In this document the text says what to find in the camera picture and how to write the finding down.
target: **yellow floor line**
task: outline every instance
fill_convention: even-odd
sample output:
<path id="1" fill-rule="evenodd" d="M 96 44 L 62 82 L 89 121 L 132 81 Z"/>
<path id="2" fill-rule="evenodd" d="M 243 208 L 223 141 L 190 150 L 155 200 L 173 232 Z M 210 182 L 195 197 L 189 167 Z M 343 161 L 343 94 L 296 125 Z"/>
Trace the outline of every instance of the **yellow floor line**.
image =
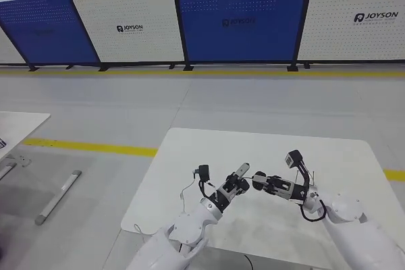
<path id="1" fill-rule="evenodd" d="M 405 171 L 394 171 L 391 169 L 384 170 L 385 176 L 390 181 L 405 182 Z"/>
<path id="2" fill-rule="evenodd" d="M 46 140 L 42 138 L 29 138 L 26 139 L 23 142 L 23 144 L 32 146 L 54 147 L 61 149 L 73 149 L 81 151 L 135 155 L 142 157 L 154 157 L 157 152 L 156 148 L 120 146 L 110 144 L 93 144 L 87 142 L 67 142 L 63 140 Z"/>
<path id="3" fill-rule="evenodd" d="M 156 148 L 121 146 L 111 144 L 94 144 L 87 142 L 68 142 L 62 140 L 47 140 L 42 138 L 29 138 L 23 144 L 32 146 L 54 147 L 61 149 L 72 149 L 80 151 L 92 151 L 101 153 L 115 153 L 123 155 L 135 155 L 141 157 L 154 157 Z M 385 176 L 390 181 L 405 182 L 405 171 L 384 170 Z"/>
<path id="4" fill-rule="evenodd" d="M 194 70 L 184 72 L 181 70 L 107 70 L 98 71 L 5 71 L 0 70 L 0 75 L 66 75 L 66 76 L 108 76 L 108 75 L 171 75 L 171 76 L 305 76 L 305 77 L 405 77 L 405 72 L 281 72 L 281 71 L 223 71 L 223 70 Z"/>

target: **white table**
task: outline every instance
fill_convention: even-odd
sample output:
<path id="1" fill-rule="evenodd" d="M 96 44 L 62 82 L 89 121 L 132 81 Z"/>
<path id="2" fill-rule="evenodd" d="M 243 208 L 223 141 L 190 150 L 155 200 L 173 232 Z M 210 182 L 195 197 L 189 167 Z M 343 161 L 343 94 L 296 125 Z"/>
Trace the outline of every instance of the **white table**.
<path id="1" fill-rule="evenodd" d="M 0 111 L 0 138 L 7 145 L 0 149 L 0 161 L 50 118 L 49 113 L 14 113 Z"/>
<path id="2" fill-rule="evenodd" d="M 192 181 L 192 170 L 209 164 L 211 181 L 219 186 L 243 162 L 246 176 L 256 171 L 294 180 L 286 154 L 298 149 L 315 184 L 327 192 L 357 196 L 388 234 L 405 250 L 405 213 L 370 146 L 361 140 L 311 138 L 173 128 L 153 159 L 121 228 L 146 234 L 173 220 L 182 211 L 181 190 Z M 186 211 L 202 197 L 195 183 L 184 193 Z M 235 197 L 219 224 L 209 230 L 213 248 L 308 265 L 318 269 L 349 269 L 320 222 L 305 221 L 297 205 L 257 192 L 252 187 Z"/>
<path id="3" fill-rule="evenodd" d="M 19 163 L 22 167 L 26 167 L 30 164 L 31 160 L 19 153 L 16 147 L 43 125 L 50 117 L 51 114 L 49 113 L 0 111 L 0 138 L 7 143 L 5 147 L 0 149 L 0 162 L 10 154 L 16 161 L 9 163 L 0 171 L 0 180 L 16 166 L 16 163 Z M 54 209 L 80 174 L 81 171 L 74 171 L 72 173 L 65 185 L 61 188 L 60 192 L 54 196 L 42 213 L 36 218 L 37 225 L 41 225 L 45 221 L 49 213 Z"/>

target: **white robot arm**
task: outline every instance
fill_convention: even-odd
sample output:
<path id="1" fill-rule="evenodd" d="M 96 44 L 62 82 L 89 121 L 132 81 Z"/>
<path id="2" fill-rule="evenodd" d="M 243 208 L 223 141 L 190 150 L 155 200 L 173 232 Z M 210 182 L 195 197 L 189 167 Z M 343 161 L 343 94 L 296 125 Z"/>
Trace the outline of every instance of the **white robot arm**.
<path id="1" fill-rule="evenodd" d="M 211 185 L 209 166 L 199 166 L 194 173 L 200 176 L 198 186 L 204 198 L 192 213 L 182 213 L 171 224 L 157 231 L 136 253 L 127 270 L 186 269 L 209 241 L 205 234 L 206 226 L 217 224 L 232 199 L 249 189 L 248 182 L 242 178 L 248 170 L 249 164 L 244 163 L 227 177 L 216 192 L 207 196 L 205 184 Z M 171 239 L 180 243 L 179 250 L 172 245 Z"/>
<path id="2" fill-rule="evenodd" d="M 369 220 L 358 199 L 340 193 L 330 196 L 310 185 L 310 173 L 298 150 L 288 154 L 286 163 L 290 168 L 298 168 L 304 178 L 303 186 L 278 176 L 267 177 L 259 171 L 252 177 L 254 188 L 295 200 L 307 221 L 322 221 L 340 254 L 353 270 L 405 270 L 398 245 L 379 225 Z M 317 212 L 319 218 L 309 219 L 304 210 Z"/>

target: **gray floor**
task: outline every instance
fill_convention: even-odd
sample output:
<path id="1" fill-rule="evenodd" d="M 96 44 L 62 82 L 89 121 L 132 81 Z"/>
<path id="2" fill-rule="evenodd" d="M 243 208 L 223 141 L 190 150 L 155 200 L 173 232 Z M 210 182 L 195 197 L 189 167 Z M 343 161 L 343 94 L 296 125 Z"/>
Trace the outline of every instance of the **gray floor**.
<path id="1" fill-rule="evenodd" d="M 405 78 L 0 76 L 0 110 L 51 113 L 33 136 L 78 142 L 158 147 L 170 127 L 362 139 L 383 168 L 405 170 Z M 120 221 L 151 159 L 20 149 L 33 163 L 0 182 L 0 269 L 125 269 L 142 239 Z M 35 226 L 74 169 L 84 174 Z M 405 210 L 405 183 L 391 185 Z M 250 269 L 218 250 L 191 269 L 230 267 Z"/>

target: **black wire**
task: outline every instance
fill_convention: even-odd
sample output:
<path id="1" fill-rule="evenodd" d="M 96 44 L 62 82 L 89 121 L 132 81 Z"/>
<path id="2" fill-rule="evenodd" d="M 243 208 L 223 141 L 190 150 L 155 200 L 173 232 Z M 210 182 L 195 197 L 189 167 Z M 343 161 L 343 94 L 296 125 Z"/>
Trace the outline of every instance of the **black wire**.
<path id="1" fill-rule="evenodd" d="M 319 200 L 319 202 L 320 202 L 321 205 L 323 206 L 324 214 L 323 214 L 321 217 L 317 218 L 317 219 L 309 219 L 309 218 L 304 214 L 303 205 L 300 205 L 300 211 L 302 212 L 302 216 L 303 216 L 303 218 L 304 218 L 305 220 L 307 220 L 307 221 L 309 221 L 309 222 L 316 222 L 316 221 L 323 220 L 323 219 L 325 218 L 325 215 L 327 214 L 327 208 L 325 208 L 324 202 L 323 202 L 322 200 Z"/>
<path id="2" fill-rule="evenodd" d="M 254 270 L 254 265 L 253 265 L 252 262 L 250 261 L 249 257 L 246 256 L 246 255 L 244 255 L 244 256 L 246 257 L 246 259 L 248 259 L 248 261 L 249 261 L 249 263 L 250 263 L 250 268 L 251 268 L 252 270 Z"/>

